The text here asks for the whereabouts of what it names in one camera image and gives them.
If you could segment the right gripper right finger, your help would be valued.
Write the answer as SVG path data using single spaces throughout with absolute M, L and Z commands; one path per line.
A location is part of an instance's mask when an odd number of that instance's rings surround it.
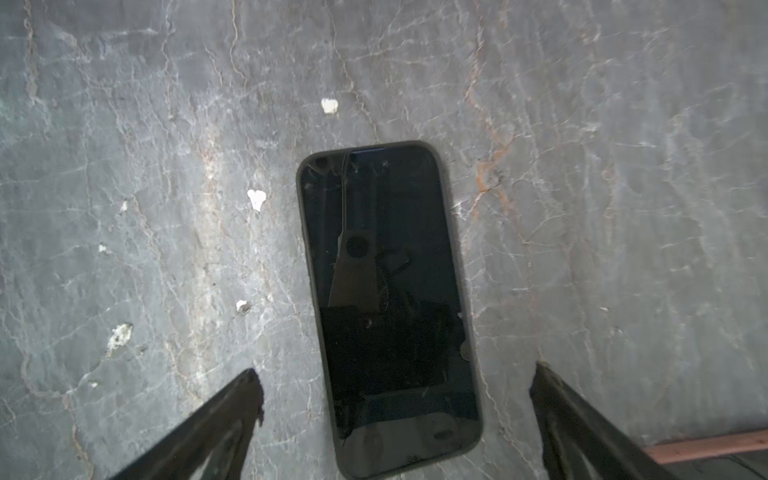
M 551 479 L 673 479 L 545 362 L 529 389 Z

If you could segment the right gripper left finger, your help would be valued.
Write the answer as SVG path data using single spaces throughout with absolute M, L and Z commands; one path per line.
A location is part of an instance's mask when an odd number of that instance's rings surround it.
M 256 371 L 243 370 L 116 479 L 239 479 L 256 426 L 264 420 Z

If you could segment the pink phone case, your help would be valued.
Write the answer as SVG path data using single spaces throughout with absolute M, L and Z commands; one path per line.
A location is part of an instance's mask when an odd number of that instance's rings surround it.
M 645 447 L 644 452 L 660 465 L 724 457 L 767 449 L 766 429 L 677 441 Z

